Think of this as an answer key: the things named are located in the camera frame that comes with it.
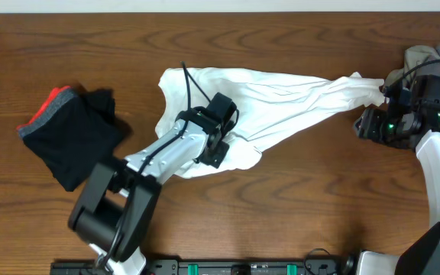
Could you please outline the white t-shirt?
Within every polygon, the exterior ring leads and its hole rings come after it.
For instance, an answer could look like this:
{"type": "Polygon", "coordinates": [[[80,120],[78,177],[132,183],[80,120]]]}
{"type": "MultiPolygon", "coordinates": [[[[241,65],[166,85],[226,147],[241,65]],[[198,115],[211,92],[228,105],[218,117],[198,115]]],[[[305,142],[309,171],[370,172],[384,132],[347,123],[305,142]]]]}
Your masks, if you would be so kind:
{"type": "Polygon", "coordinates": [[[191,68],[189,73],[195,80],[189,89],[181,69],[168,69],[160,78],[166,108],[155,128],[158,137],[173,127],[176,116],[186,108],[188,95],[196,107],[206,106],[220,92],[232,99],[240,115],[225,137],[229,150],[219,168],[190,161],[176,173],[185,179],[248,170],[265,150],[293,134],[339,112],[385,101],[380,92],[383,80],[364,78],[357,72],[336,80],[242,68],[191,68]]]}

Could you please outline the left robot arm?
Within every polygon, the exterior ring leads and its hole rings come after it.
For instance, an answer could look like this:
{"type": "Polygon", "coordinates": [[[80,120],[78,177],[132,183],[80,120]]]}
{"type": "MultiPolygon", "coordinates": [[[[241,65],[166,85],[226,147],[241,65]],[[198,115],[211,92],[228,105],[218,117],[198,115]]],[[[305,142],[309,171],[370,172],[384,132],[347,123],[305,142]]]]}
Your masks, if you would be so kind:
{"type": "Polygon", "coordinates": [[[219,167],[229,149],[223,139],[237,116],[235,107],[189,108],[149,147],[97,163],[68,226],[99,255],[77,273],[140,274],[146,262],[140,245],[164,183],[190,161],[219,167]]]}

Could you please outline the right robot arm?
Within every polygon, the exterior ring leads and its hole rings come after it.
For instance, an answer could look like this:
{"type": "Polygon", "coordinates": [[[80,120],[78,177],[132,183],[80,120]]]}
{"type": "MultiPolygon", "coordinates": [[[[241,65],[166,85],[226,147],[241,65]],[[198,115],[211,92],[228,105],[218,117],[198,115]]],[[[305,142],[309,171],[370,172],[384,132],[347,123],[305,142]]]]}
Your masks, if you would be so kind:
{"type": "Polygon", "coordinates": [[[357,274],[440,274],[440,88],[386,86],[387,110],[367,108],[354,123],[357,136],[414,150],[429,201],[429,230],[400,256],[364,251],[357,274]]]}

